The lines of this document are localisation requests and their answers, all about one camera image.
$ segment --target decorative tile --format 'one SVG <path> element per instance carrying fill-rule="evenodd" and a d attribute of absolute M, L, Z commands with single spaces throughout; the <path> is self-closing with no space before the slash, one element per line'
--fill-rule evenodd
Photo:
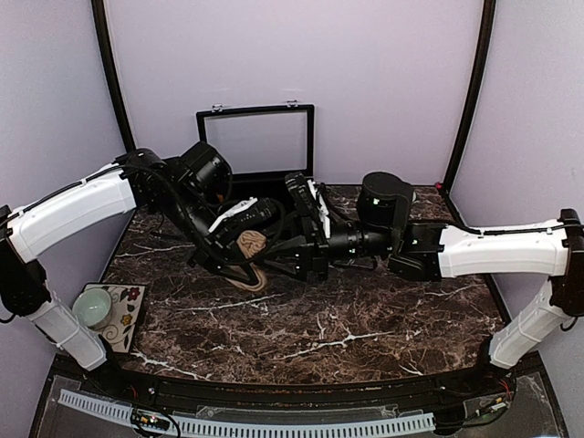
<path fill-rule="evenodd" d="M 95 288 L 108 292 L 112 303 L 109 324 L 97 332 L 111 345 L 114 352 L 129 352 L 146 287 L 90 283 L 83 288 L 83 292 Z"/>

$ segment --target black bracket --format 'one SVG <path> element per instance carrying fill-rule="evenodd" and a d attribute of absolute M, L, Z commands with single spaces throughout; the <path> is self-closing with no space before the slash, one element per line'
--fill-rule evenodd
<path fill-rule="evenodd" d="M 551 277 L 552 296 L 549 304 L 561 308 L 571 317 L 584 316 L 584 230 L 578 214 L 572 209 L 561 211 L 559 221 L 566 227 L 567 239 L 562 243 L 569 250 L 564 276 Z"/>
<path fill-rule="evenodd" d="M 25 317 L 35 313 L 51 296 L 45 287 L 45 269 L 34 260 L 24 263 L 10 243 L 12 230 L 4 224 L 11 211 L 0 207 L 0 298 L 9 312 Z"/>

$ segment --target small white bowl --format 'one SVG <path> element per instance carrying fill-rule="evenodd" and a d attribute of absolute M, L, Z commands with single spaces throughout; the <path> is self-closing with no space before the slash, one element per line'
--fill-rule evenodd
<path fill-rule="evenodd" d="M 86 290 L 73 303 L 73 314 L 89 329 L 103 329 L 110 322 L 111 296 L 102 288 Z"/>

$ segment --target brown marble surface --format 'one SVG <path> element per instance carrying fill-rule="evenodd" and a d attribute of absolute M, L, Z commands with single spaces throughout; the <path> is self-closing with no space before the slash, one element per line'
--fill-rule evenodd
<path fill-rule="evenodd" d="M 349 214 L 357 187 L 330 188 Z M 416 188 L 412 218 L 451 219 L 432 187 Z M 159 215 L 138 212 L 104 283 L 143 284 L 145 317 L 123 366 L 185 379 L 263 384 L 349 383 L 472 366 L 480 342 L 503 325 L 479 276 L 441 283 L 329 270 L 306 284 L 267 273 L 259 294 L 186 261 L 193 245 Z"/>

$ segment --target lavender backdrop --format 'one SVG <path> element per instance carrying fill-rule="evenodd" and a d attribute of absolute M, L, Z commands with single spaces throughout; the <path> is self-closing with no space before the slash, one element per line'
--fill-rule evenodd
<path fill-rule="evenodd" d="M 498 2 L 468 149 L 453 198 L 471 225 L 521 224 L 572 207 L 584 218 L 584 3 Z M 512 313 L 544 278 L 498 276 Z M 540 351 L 571 436 L 584 431 L 581 323 Z"/>
<path fill-rule="evenodd" d="M 198 140 L 194 114 L 297 99 L 317 106 L 316 176 L 443 177 L 475 55 L 480 0 L 107 2 L 136 141 Z M 283 151 L 281 136 L 263 148 Z M 269 154 L 244 160 L 262 162 Z"/>
<path fill-rule="evenodd" d="M 1 205 L 31 203 L 123 153 L 89 1 L 0 2 L 0 66 Z M 127 220 L 116 219 L 42 256 L 69 303 L 99 278 Z M 0 436 L 28 436 L 54 352 L 21 318 L 0 327 Z"/>

